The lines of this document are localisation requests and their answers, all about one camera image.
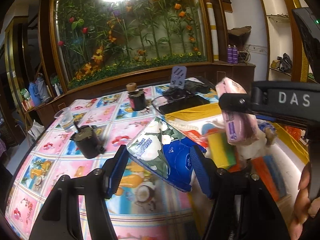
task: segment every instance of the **plastic cup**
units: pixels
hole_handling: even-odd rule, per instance
[[[65,132],[76,131],[70,107],[61,109],[54,115],[54,117],[59,119],[59,124],[65,130]]]

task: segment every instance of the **cork lid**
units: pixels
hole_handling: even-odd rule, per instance
[[[127,91],[128,92],[133,92],[137,89],[137,84],[136,83],[129,83],[126,85]]]

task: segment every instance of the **yellow sponge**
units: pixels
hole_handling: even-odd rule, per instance
[[[228,144],[225,133],[208,135],[211,158],[218,168],[228,169],[236,165],[234,146]]]

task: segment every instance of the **floor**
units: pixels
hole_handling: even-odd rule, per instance
[[[28,144],[28,141],[25,138],[20,145],[11,147],[7,150],[7,153],[11,158],[7,158],[7,160],[4,162],[4,166],[12,175],[17,170],[21,160],[26,155],[29,148],[30,144]]]

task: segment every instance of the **pink tissue pack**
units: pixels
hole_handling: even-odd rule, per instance
[[[218,97],[224,93],[246,94],[244,88],[232,79],[225,77],[216,85]],[[255,115],[222,111],[229,144],[250,145],[258,140],[259,130]]]

